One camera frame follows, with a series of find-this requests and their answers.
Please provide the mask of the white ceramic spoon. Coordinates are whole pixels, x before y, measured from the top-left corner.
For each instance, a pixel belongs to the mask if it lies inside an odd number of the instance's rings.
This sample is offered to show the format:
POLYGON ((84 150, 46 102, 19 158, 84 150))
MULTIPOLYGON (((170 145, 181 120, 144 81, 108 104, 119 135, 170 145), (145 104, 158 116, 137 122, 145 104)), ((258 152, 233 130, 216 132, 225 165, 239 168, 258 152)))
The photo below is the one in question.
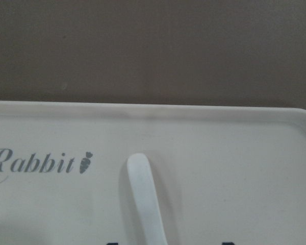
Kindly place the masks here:
POLYGON ((144 153, 132 154, 126 166, 146 244, 168 244, 147 156, 144 153))

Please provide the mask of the cream rectangular tray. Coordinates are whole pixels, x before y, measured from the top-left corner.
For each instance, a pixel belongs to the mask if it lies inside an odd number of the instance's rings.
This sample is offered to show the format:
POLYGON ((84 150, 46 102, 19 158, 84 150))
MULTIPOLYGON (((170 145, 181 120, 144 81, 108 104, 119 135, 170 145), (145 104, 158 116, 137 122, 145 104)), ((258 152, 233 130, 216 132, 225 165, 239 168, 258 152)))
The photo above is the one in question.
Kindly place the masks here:
POLYGON ((306 244, 306 110, 0 101, 0 244, 146 244, 144 153, 168 244, 306 244))

